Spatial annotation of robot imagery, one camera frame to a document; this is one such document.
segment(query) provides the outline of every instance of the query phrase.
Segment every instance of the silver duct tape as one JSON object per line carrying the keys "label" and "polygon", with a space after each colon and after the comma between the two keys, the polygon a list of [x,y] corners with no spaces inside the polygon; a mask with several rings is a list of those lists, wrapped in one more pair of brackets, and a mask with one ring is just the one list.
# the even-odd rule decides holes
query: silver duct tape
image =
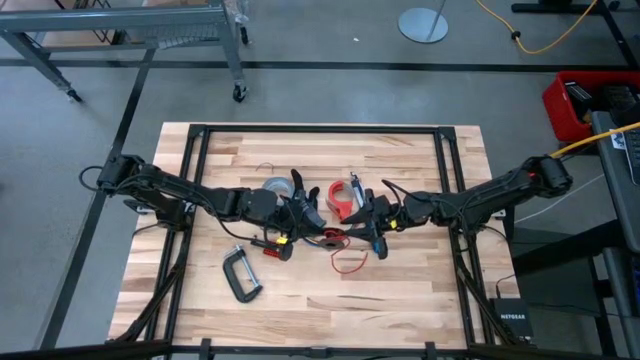
{"label": "silver duct tape", "polygon": [[[284,194],[289,198],[293,197],[293,190],[294,190],[293,183],[291,182],[291,180],[284,177],[273,177],[273,178],[267,179],[267,181],[265,181],[264,184],[262,184],[262,188],[269,191],[273,191],[274,193],[279,195]],[[284,201],[282,201],[280,197],[278,197],[278,205],[279,206],[284,205]]]}

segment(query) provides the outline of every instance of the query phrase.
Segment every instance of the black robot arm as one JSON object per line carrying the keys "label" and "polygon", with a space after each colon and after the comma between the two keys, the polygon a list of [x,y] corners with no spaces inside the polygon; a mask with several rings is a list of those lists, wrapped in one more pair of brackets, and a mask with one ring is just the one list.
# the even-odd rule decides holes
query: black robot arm
{"label": "black robot arm", "polygon": [[408,192],[389,181],[383,182],[394,194],[400,191],[406,195],[402,204],[392,205],[386,196],[374,197],[367,189],[365,193],[370,201],[343,224],[373,220],[374,226],[351,229],[347,235],[382,244],[384,232],[402,231],[425,225],[428,221],[437,226],[460,227],[465,234],[475,234],[493,213],[535,196],[561,196],[571,188],[573,179],[560,160],[542,156],[531,157],[505,175],[461,193]]}
{"label": "black robot arm", "polygon": [[[190,204],[202,207],[220,221],[247,221],[263,226],[277,215],[274,192],[248,188],[208,188],[146,164],[140,157],[121,155],[108,161],[97,180],[109,196],[129,195],[155,211],[158,221],[176,230]],[[279,221],[273,221],[281,227]]]}

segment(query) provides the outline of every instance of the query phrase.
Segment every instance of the black box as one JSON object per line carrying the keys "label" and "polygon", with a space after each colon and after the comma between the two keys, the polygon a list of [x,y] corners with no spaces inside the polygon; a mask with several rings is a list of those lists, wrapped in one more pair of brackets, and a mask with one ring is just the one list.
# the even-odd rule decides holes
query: black box
{"label": "black box", "polygon": [[533,338],[533,329],[529,318],[529,308],[522,299],[491,299],[496,313],[509,325],[513,333],[528,342]]}

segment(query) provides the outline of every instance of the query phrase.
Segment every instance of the caster wheel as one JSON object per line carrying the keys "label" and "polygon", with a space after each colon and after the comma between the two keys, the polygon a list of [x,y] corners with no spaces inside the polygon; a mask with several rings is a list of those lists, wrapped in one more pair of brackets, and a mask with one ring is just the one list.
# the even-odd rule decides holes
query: caster wheel
{"label": "caster wheel", "polygon": [[240,39],[243,44],[249,45],[249,35],[247,35],[247,28],[244,26],[240,28]]}
{"label": "caster wheel", "polygon": [[74,100],[79,103],[83,102],[82,98],[78,96],[78,93],[76,93],[75,90],[67,91],[67,96],[69,97],[69,100]]}
{"label": "caster wheel", "polygon": [[609,10],[616,11],[620,8],[620,1],[612,1],[609,3]]}
{"label": "caster wheel", "polygon": [[247,88],[245,86],[240,87],[239,85],[236,85],[233,88],[233,100],[235,100],[236,102],[241,103],[246,96]]}

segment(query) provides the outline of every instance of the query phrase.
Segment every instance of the yellow cable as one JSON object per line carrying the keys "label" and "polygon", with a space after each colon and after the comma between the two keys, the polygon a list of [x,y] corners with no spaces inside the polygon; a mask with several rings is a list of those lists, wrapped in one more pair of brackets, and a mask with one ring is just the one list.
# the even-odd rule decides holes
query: yellow cable
{"label": "yellow cable", "polygon": [[571,144],[571,145],[569,145],[567,147],[564,147],[564,148],[552,153],[551,157],[557,159],[557,158],[561,157],[562,155],[564,155],[566,152],[571,151],[571,150],[573,150],[573,149],[575,149],[575,148],[577,148],[579,146],[582,146],[584,144],[588,144],[590,142],[594,142],[596,140],[600,140],[602,138],[611,136],[613,134],[617,134],[617,133],[621,133],[621,132],[625,132],[625,131],[629,131],[629,130],[633,130],[633,129],[637,129],[637,128],[640,128],[640,122],[637,122],[637,123],[631,124],[631,125],[627,125],[627,126],[623,126],[623,127],[619,128],[619,129],[611,130],[611,131],[608,131],[606,133],[594,135],[594,136],[592,136],[590,138],[586,138],[584,140],[580,140],[580,141],[578,141],[576,143],[573,143],[573,144]]}
{"label": "yellow cable", "polygon": [[[505,24],[507,26],[507,28],[509,29],[509,31],[511,31],[511,33],[513,34],[516,30],[513,28],[513,26],[511,26],[511,24],[509,24],[509,22],[507,20],[505,20],[504,18],[502,18],[500,15],[494,13],[493,11],[491,11],[491,9],[489,9],[488,7],[486,7],[480,0],[476,0],[476,2],[478,3],[478,5],[480,5],[486,12],[488,12],[489,14],[491,14],[493,17],[495,17],[496,19],[500,20],[503,24]],[[542,54],[543,52],[546,52],[547,50],[551,50],[554,46],[558,45],[562,40],[564,40],[569,34],[571,34],[571,32],[576,28],[576,26],[578,26],[582,20],[589,14],[589,12],[591,12],[591,10],[593,9],[594,6],[596,6],[596,4],[598,3],[598,0],[593,0],[593,2],[591,3],[591,5],[589,5],[589,7],[587,8],[587,10],[584,12],[584,14],[582,14],[582,16],[580,16],[580,18],[569,28],[569,30],[565,31],[564,34],[562,34],[556,41],[552,42],[551,44],[543,47],[540,50],[527,50],[527,48],[524,47],[524,45],[522,45],[522,42],[520,41],[520,37],[516,37],[516,43],[518,43],[518,46],[520,47],[520,49],[522,49],[522,51],[524,51],[525,53],[529,54],[529,55],[539,55]]]}

